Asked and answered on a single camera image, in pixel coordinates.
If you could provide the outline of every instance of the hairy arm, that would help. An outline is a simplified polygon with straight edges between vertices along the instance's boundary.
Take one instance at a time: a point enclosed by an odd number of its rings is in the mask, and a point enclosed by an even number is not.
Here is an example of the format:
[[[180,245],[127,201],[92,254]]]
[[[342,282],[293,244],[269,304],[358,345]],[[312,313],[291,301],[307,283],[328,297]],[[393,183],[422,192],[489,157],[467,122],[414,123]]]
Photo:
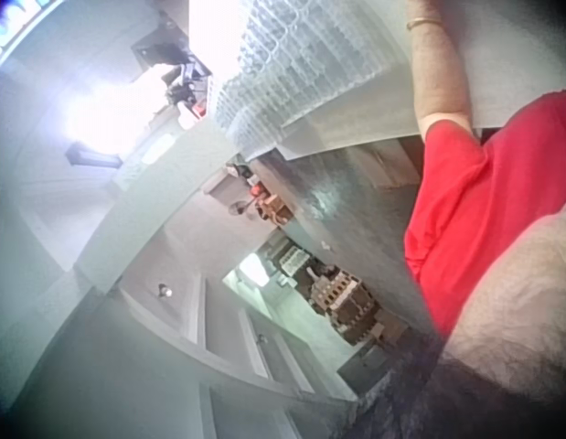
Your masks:
[[[406,0],[409,20],[441,20],[436,0]],[[414,109],[424,140],[429,127],[453,121],[472,131],[471,108],[464,66],[445,30],[432,23],[411,29]]]

